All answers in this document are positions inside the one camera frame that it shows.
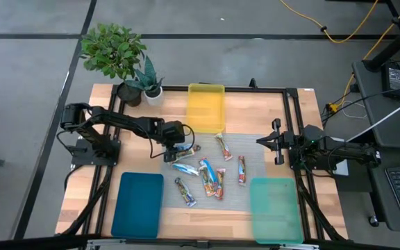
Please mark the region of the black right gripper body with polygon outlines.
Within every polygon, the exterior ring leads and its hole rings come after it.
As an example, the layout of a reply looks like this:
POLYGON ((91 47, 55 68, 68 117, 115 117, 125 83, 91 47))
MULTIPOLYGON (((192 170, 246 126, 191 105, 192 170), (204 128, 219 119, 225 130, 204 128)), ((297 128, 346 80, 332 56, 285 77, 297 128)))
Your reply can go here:
POLYGON ((294 145, 294 133, 290 131, 286 131, 281 133, 281 120, 279 118, 274 119, 272 122, 273 128, 273 136, 274 136, 274 152, 276 153, 276 157, 274 162, 276 165, 282 165, 284 160, 284 155, 282 154, 282 149, 291 149, 294 145))

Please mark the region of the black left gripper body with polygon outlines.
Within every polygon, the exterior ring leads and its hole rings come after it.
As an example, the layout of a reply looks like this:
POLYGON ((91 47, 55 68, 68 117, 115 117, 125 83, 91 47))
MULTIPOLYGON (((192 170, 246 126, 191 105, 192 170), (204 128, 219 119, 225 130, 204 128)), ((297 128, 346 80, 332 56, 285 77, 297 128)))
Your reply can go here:
POLYGON ((172 146, 185 141, 183 124, 180 121, 167 122, 162 125, 162 144, 172 146))

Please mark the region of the blue white granola bar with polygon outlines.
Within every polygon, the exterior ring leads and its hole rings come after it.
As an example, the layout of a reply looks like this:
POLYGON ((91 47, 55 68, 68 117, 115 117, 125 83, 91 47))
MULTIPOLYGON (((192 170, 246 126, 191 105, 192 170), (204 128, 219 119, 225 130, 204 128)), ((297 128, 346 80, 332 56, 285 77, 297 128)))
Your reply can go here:
POLYGON ((193 175, 193 176, 199 175, 198 169, 191 165, 186 165, 186 164, 175 162, 175 163, 171 164, 171 166, 173 169, 180 171, 182 173, 185 173, 185 174, 189 174, 189 175, 193 175))
POLYGON ((177 159, 171 163, 176 163, 177 161, 179 161, 181 159, 193 156, 197 151, 201 150, 201 146, 198 144, 194 144, 192 147, 190 147, 187 150, 179 150, 178 145, 176 145, 176 150, 178 150, 177 159))

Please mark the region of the blue orange snack bar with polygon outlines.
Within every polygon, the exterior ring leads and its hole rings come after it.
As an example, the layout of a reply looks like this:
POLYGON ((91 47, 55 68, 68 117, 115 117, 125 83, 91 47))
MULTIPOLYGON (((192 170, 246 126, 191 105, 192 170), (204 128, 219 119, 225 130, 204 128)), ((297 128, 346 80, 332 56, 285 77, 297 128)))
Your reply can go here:
POLYGON ((199 168, 199 173, 202 179, 203 187, 207 197, 215 196, 216 194, 216 187, 213 181, 213 178, 210 174, 210 171, 207 167, 203 166, 199 168))

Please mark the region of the blue granola bar red end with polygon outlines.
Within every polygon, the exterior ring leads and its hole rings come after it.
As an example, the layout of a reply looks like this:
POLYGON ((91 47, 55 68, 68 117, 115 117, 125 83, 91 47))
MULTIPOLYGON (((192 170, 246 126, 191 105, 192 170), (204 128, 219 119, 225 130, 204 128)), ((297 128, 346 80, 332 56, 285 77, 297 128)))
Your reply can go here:
POLYGON ((210 182, 213 185, 216 185, 217 177, 216 177, 214 170, 213 170, 212 166, 210 165, 210 162, 208 161, 208 159, 206 157, 203 157, 203 158, 201 158, 199 163, 202 167, 204 167, 206 169, 210 182))

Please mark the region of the grey woven placemat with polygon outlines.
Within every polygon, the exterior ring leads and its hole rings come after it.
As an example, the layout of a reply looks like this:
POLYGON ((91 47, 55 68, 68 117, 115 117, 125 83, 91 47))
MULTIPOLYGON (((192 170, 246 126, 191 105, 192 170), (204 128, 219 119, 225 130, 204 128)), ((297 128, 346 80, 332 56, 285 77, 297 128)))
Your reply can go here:
POLYGON ((180 160, 182 164, 199 168, 199 161, 202 157, 206 157, 214 170, 225 169, 223 199, 218 200, 215 196, 207 197, 200 176, 182 173, 162 162, 160 170, 164 177, 163 206, 165 208, 188 207, 174 182, 177 177, 180 177, 197 202, 193 206, 194 209, 249 210, 251 179, 266 176, 264 149, 256 144, 257 135, 225 133, 223 137, 233 156, 230 160, 224 160, 222 148, 212 134, 197 135, 195 143, 201 146, 201 150, 193 156, 180 160), (238 182, 238 156, 245 158, 246 185, 240 185, 238 182))

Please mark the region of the white plant pot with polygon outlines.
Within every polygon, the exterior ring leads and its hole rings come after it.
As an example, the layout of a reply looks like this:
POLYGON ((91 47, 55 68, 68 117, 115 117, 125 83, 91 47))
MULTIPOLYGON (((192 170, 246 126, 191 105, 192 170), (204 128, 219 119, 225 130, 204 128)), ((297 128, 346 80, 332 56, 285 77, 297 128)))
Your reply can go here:
POLYGON ((146 92, 143 95, 150 106, 161 106, 163 104, 164 92, 162 87, 159 87, 158 91, 151 96, 149 96, 146 92))

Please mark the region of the yellow translucent plastic bin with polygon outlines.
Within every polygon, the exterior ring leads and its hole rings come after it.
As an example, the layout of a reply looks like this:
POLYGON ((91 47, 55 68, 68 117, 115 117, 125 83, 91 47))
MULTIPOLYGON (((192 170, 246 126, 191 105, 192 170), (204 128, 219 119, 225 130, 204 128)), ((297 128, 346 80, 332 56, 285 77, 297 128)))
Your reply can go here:
POLYGON ((186 122, 195 133, 221 133, 225 128, 225 87, 191 83, 188 86, 186 122))

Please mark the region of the black plant pot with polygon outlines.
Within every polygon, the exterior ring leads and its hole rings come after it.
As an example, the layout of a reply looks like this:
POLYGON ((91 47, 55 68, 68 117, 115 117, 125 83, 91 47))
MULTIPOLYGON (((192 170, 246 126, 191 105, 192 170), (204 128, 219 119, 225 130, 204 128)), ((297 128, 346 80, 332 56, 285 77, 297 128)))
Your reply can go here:
POLYGON ((130 107, 136 107, 141 104, 142 91, 139 88, 131 87, 121 83, 117 88, 117 96, 130 107))

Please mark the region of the dark blue plastic bin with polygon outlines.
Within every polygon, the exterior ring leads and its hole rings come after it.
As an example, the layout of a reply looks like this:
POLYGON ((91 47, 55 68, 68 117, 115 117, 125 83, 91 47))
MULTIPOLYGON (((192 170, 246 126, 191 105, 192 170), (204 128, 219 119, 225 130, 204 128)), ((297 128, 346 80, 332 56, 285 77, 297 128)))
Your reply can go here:
POLYGON ((117 238, 156 239, 163 202, 162 174, 124 172, 111 235, 117 238))

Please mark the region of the green translucent plastic bin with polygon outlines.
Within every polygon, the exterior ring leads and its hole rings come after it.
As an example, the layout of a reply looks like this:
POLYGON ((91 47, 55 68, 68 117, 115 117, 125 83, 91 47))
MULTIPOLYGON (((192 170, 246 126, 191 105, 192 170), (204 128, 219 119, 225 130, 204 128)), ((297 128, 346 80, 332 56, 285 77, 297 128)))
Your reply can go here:
POLYGON ((253 238, 258 244, 301 244, 303 231, 292 178, 253 178, 250 183, 253 238))

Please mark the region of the dark grey side desk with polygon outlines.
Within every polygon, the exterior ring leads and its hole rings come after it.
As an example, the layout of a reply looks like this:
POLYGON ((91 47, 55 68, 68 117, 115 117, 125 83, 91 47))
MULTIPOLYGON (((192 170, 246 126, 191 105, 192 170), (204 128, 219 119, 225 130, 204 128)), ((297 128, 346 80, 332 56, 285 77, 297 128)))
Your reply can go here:
POLYGON ((359 139, 371 133, 381 147, 400 148, 400 101, 383 96, 382 74, 367 70, 363 62, 355 62, 356 77, 370 127, 352 137, 359 139))

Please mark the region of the silver straight rod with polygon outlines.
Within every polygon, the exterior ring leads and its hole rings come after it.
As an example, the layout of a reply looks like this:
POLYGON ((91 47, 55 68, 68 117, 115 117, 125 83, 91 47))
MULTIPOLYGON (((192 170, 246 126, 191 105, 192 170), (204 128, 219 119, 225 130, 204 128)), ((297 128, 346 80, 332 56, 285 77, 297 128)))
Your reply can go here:
POLYGON ((349 139, 373 140, 382 147, 400 147, 400 102, 386 97, 365 100, 370 126, 349 139))

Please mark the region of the leafy green artificial plant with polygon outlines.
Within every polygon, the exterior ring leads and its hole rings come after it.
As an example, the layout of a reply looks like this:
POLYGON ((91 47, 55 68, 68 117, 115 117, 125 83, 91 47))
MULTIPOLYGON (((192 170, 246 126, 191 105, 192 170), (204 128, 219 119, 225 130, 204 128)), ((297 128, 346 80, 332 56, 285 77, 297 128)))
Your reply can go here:
POLYGON ((146 50, 141 35, 130 28, 99 23, 83 36, 79 58, 88 71, 126 80, 135 77, 135 68, 141 65, 146 50))

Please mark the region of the dark grey keyboard desk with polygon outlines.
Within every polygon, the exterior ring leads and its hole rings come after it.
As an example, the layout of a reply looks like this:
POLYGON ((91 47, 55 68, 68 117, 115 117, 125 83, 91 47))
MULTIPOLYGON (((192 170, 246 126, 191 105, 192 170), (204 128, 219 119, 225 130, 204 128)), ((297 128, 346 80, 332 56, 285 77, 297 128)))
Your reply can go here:
POLYGON ((369 171, 372 184, 372 203, 375 218, 384 222, 392 231, 400 231, 400 209, 395 199, 385 169, 400 167, 400 149, 383 148, 379 150, 381 163, 369 171))

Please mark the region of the black power supply brick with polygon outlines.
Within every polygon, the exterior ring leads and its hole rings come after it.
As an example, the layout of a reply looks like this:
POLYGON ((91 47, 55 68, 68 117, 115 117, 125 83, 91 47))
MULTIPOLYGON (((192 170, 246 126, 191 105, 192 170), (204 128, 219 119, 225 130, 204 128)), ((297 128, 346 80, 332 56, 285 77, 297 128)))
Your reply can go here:
POLYGON ((383 96, 400 101, 400 66, 389 62, 381 68, 383 96))

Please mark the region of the black aluminium table frame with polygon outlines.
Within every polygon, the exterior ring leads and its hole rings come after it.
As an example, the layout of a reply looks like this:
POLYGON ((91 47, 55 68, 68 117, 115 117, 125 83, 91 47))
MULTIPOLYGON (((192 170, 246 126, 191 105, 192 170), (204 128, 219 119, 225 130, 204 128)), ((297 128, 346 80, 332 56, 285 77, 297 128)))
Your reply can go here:
MULTIPOLYGON (((188 87, 165 86, 160 107, 141 103, 125 108, 131 116, 162 117, 166 120, 185 120, 188 87)), ((226 87, 224 97, 225 132, 265 136, 272 130, 271 122, 281 119, 281 128, 299 130, 299 124, 321 126, 319 108, 313 89, 226 87)), ((112 227, 120 177, 124 172, 158 173, 160 166, 149 157, 149 143, 127 131, 120 131, 122 142, 119 162, 113 168, 106 204, 97 203, 87 223, 89 233, 109 237, 112 227)), ((62 233, 82 212, 90 192, 99 186, 106 168, 83 166, 68 180, 56 232, 62 233)), ((304 180, 313 183, 317 202, 331 226, 344 238, 348 236, 335 180, 325 178, 323 172, 304 180)), ((253 242, 249 212, 224 209, 165 208, 162 211, 158 239, 179 240, 195 244, 236 243, 243 246, 253 242)))

